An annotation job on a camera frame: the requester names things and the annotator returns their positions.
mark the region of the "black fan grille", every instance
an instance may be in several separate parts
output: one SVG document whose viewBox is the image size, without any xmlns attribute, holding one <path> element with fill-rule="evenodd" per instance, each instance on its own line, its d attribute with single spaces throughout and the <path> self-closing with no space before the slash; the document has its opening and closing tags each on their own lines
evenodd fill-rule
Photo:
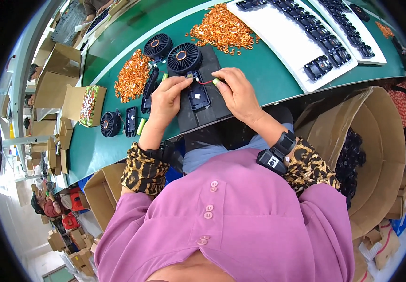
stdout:
<svg viewBox="0 0 406 282">
<path fill-rule="evenodd" d="M 172 40 L 165 33 L 156 34 L 144 46 L 144 54 L 152 59 L 165 57 L 172 48 Z"/>
<path fill-rule="evenodd" d="M 201 52 L 192 43 L 183 43 L 170 51 L 167 57 L 169 68 L 177 74 L 186 74 L 198 68 L 201 62 Z"/>
<path fill-rule="evenodd" d="M 116 114 L 111 111 L 104 113 L 103 117 L 101 118 L 101 133 L 103 134 L 103 136 L 115 136 L 118 132 L 117 128 L 120 129 L 120 127 L 117 126 Z"/>
</svg>

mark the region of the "small box of parts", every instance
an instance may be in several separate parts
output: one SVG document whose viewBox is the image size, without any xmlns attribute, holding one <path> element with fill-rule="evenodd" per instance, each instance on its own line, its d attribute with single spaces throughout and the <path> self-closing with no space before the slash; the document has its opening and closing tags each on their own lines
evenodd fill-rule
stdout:
<svg viewBox="0 0 406 282">
<path fill-rule="evenodd" d="M 85 127 L 100 126 L 106 88 L 91 85 L 72 87 L 68 85 L 62 116 L 80 122 Z"/>
</svg>

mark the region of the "green battery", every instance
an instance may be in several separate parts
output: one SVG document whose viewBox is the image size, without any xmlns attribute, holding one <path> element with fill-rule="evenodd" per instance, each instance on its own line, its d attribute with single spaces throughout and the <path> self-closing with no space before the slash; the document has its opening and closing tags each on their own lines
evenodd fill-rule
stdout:
<svg viewBox="0 0 406 282">
<path fill-rule="evenodd" d="M 136 132 L 137 135 L 140 135 L 142 133 L 142 129 L 144 129 L 144 125 L 146 122 L 147 122 L 147 120 L 144 118 L 140 120 L 139 126 L 137 127 L 137 132 Z"/>
</svg>

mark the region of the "blouse button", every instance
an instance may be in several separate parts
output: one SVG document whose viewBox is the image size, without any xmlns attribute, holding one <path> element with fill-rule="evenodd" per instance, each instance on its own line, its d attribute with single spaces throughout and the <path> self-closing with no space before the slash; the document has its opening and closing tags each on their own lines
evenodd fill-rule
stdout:
<svg viewBox="0 0 406 282">
<path fill-rule="evenodd" d="M 212 212 L 206 212 L 205 214 L 204 214 L 204 218 L 206 218 L 206 219 L 211 219 L 212 218 Z"/>
</svg>

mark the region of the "black work mat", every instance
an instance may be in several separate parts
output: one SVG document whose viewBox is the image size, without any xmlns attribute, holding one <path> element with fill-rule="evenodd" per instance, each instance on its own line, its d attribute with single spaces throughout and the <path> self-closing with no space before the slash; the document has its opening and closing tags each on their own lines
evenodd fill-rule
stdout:
<svg viewBox="0 0 406 282">
<path fill-rule="evenodd" d="M 203 82 L 207 82 L 215 78 L 211 73 L 220 70 L 220 64 L 211 45 L 200 47 L 200 51 L 203 59 L 198 71 L 202 76 Z M 169 76 L 179 76 L 172 72 L 168 66 L 167 71 Z M 217 87 L 212 83 L 208 83 L 204 85 L 204 87 L 209 96 L 209 100 L 211 101 L 208 109 L 201 108 L 197 111 L 192 111 L 187 92 L 185 90 L 181 92 L 181 109 L 177 114 L 181 133 L 210 124 L 211 122 L 231 115 L 231 112 L 226 107 L 225 101 L 223 100 L 222 95 L 220 95 Z"/>
</svg>

